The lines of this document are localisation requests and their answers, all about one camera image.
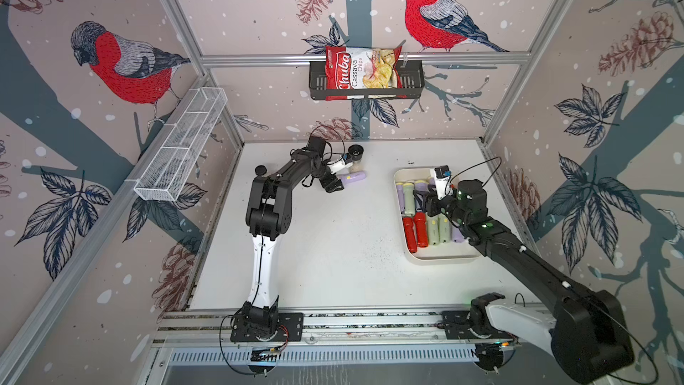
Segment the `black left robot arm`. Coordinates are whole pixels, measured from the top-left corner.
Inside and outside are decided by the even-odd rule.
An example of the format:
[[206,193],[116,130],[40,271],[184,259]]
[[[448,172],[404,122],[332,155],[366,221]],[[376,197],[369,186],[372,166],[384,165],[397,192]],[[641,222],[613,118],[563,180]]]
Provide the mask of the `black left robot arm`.
[[247,325],[274,334],[278,328],[278,301],[274,278],[279,238],[290,228],[292,195],[307,178],[324,179],[332,172],[324,159],[329,142],[312,135],[305,147],[290,153],[289,161],[272,174],[255,168],[248,198],[246,224],[254,245],[254,267],[249,296],[242,307]]

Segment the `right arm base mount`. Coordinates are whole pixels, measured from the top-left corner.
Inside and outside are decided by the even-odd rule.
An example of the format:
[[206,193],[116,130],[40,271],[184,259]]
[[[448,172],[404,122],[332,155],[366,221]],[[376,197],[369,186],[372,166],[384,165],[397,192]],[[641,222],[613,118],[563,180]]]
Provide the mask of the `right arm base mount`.
[[439,328],[445,331],[447,340],[515,340],[513,334],[494,328],[486,314],[486,308],[500,299],[505,296],[490,292],[472,299],[468,310],[443,311]]

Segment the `black-top pepper grinder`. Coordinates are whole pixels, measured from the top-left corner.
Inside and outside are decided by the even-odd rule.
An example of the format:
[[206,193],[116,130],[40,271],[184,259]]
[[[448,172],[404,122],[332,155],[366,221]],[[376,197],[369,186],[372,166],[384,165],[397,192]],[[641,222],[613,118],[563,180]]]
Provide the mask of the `black-top pepper grinder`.
[[364,154],[363,146],[361,146],[361,144],[352,144],[349,146],[347,153],[352,160],[352,165],[354,167],[360,167]]

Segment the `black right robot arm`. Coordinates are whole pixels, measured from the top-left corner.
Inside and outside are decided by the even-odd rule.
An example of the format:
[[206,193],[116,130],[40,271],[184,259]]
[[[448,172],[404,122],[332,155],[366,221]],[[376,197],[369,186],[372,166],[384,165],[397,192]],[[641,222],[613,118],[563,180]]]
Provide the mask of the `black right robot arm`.
[[450,194],[420,191],[422,210],[451,221],[482,256],[523,283],[547,308],[542,314],[495,292],[472,299],[468,322],[478,337],[507,333],[553,356],[576,383],[589,384],[632,365],[635,354],[622,306],[607,291],[595,292],[529,251],[487,208],[479,180],[463,180]]

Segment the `red flashlight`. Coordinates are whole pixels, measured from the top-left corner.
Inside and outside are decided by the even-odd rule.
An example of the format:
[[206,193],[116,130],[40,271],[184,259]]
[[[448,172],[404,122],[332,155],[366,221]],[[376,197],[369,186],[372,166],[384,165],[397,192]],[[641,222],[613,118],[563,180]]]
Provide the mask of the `red flashlight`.
[[416,228],[417,245],[419,248],[429,247],[429,236],[427,226],[427,216],[423,212],[417,212],[413,217],[413,222]]
[[411,254],[418,252],[418,240],[415,232],[415,224],[412,217],[403,217],[404,235],[406,246]]

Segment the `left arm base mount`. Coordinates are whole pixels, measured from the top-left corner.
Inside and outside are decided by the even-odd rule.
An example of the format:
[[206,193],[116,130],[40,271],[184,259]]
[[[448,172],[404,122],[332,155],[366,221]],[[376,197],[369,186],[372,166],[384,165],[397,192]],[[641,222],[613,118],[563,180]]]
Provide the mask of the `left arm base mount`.
[[272,306],[263,308],[246,301],[234,316],[230,341],[300,342],[303,328],[304,314],[281,312],[277,299]]

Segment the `small glass spice bottle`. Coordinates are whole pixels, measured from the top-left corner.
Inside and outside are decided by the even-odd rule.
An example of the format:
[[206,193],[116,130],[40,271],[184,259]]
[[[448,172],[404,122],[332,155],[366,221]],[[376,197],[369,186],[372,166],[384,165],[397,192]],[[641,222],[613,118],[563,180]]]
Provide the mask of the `small glass spice bottle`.
[[265,176],[266,173],[267,173],[267,167],[264,165],[259,165],[255,168],[256,176]]

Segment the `green flashlight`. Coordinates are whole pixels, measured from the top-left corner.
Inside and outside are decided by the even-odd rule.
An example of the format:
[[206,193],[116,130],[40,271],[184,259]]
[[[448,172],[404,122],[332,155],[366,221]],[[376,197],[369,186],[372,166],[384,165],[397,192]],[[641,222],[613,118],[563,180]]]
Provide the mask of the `green flashlight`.
[[438,234],[441,243],[447,243],[452,240],[452,223],[444,214],[439,215]]
[[415,184],[411,181],[403,183],[404,193],[404,214],[408,217],[413,217],[416,214],[415,205]]
[[438,216],[427,217],[427,238],[429,239],[429,245],[438,245],[441,242],[439,223],[440,220]]

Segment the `cream plastic storage tray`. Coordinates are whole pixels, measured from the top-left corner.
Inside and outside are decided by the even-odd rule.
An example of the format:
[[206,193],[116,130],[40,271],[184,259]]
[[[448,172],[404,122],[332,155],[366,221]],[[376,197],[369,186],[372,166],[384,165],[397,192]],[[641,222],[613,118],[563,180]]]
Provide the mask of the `cream plastic storage tray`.
[[416,265],[467,263],[480,254],[443,214],[425,211],[423,194],[436,192],[429,168],[400,169],[394,174],[404,255]]

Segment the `aluminium front rail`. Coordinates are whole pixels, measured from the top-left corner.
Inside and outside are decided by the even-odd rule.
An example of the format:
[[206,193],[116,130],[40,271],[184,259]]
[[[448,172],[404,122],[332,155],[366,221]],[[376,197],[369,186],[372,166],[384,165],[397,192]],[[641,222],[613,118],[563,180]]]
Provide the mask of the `aluminium front rail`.
[[[476,332],[466,306],[440,307],[434,309],[356,309],[300,310],[279,313],[278,324],[288,331],[279,330],[276,342],[316,344],[352,344],[354,342],[406,343],[443,342],[458,343],[513,342],[525,337],[513,331],[489,328]],[[198,345],[201,342],[228,344],[263,342],[269,334],[255,329],[247,331],[242,317],[233,319],[233,312],[185,311],[164,315],[152,341],[185,342]]]

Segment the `black wall basket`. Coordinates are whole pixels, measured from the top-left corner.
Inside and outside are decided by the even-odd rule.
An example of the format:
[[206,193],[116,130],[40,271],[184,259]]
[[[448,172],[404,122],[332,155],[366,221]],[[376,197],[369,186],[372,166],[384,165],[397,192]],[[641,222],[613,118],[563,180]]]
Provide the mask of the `black wall basket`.
[[374,72],[358,66],[329,71],[323,62],[313,62],[309,67],[310,96],[317,101],[415,99],[424,87],[421,61],[379,66]]

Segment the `red cassava chips bag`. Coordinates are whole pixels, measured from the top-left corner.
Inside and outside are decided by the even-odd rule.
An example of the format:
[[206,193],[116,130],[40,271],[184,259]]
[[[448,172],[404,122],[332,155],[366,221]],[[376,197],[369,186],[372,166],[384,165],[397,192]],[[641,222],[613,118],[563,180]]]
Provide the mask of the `red cassava chips bag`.
[[401,46],[394,49],[327,46],[327,89],[333,91],[401,88],[397,62]]

